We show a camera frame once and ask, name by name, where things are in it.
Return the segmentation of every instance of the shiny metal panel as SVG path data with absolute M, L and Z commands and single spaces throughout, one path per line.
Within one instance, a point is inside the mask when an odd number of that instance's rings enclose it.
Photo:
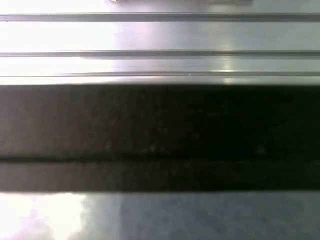
M 0 52 L 320 50 L 320 23 L 0 22 Z
M 318 0 L 1 0 L 0 13 L 318 13 Z

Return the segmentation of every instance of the black strip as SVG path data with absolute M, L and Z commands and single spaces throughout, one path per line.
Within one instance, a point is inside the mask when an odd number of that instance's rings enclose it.
M 0 88 L 0 158 L 320 157 L 320 87 Z
M 0 88 L 0 191 L 320 189 L 320 87 Z
M 320 162 L 108 161 L 1 163 L 0 191 L 319 190 Z

